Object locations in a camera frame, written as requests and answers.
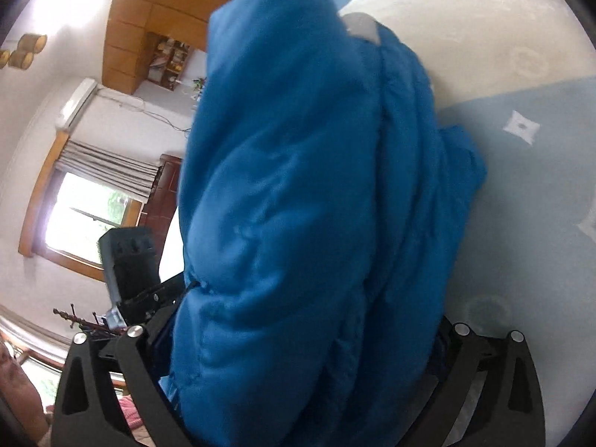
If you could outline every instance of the cable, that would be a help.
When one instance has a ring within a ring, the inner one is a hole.
[[[167,117],[162,116],[161,114],[157,114],[156,112],[147,111],[147,109],[145,108],[146,102],[143,99],[141,99],[137,96],[130,96],[133,99],[137,99],[137,100],[141,101],[141,107],[138,107],[138,106],[132,105],[130,103],[124,102],[120,99],[117,99],[115,97],[110,97],[105,94],[102,94],[101,92],[105,91],[106,89],[108,89],[108,88],[105,88],[105,87],[99,88],[99,90],[97,91],[97,97],[106,99],[107,101],[117,102],[121,108],[129,109],[132,112],[140,112],[142,114],[145,114],[145,115],[155,119],[156,121],[160,121],[164,124],[167,124],[169,127],[171,127],[172,129],[174,129],[180,133],[184,133],[184,135],[188,137],[188,134],[190,133],[191,128],[182,129],[178,126],[174,126],[174,124],[172,124],[172,122]]]

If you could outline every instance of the air conditioner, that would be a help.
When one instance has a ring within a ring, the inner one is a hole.
[[[69,130],[80,110],[96,92],[97,87],[98,85],[95,79],[83,79],[83,82],[79,84],[70,99],[66,102],[66,104],[64,104],[64,107],[60,111],[58,119],[56,120],[56,129],[62,131]]]

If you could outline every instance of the gray curtain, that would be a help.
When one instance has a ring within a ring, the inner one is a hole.
[[[142,203],[149,199],[158,170],[156,165],[73,140],[66,143],[56,168],[109,186]]]

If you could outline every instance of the metal bolt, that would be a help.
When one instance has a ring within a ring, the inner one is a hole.
[[[511,331],[511,339],[516,343],[523,343],[526,338],[519,331]]]
[[[455,333],[459,334],[460,336],[468,336],[470,334],[470,328],[463,322],[456,324],[454,329]]]
[[[73,343],[76,345],[82,345],[87,340],[87,335],[85,333],[77,333],[74,335]]]
[[[130,328],[128,328],[128,331],[126,331],[126,334],[130,338],[138,338],[144,332],[145,332],[145,330],[143,329],[143,326],[136,325],[136,326],[131,326]]]

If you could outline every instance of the cylindrical wall decor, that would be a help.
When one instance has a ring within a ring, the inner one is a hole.
[[[19,40],[19,50],[25,52],[40,53],[44,50],[45,45],[48,43],[47,35],[37,35],[35,33],[26,33]]]
[[[27,70],[34,61],[34,54],[26,50],[15,50],[8,59],[8,65],[17,69]]]
[[[3,69],[8,64],[10,58],[10,50],[0,50],[0,69]]]

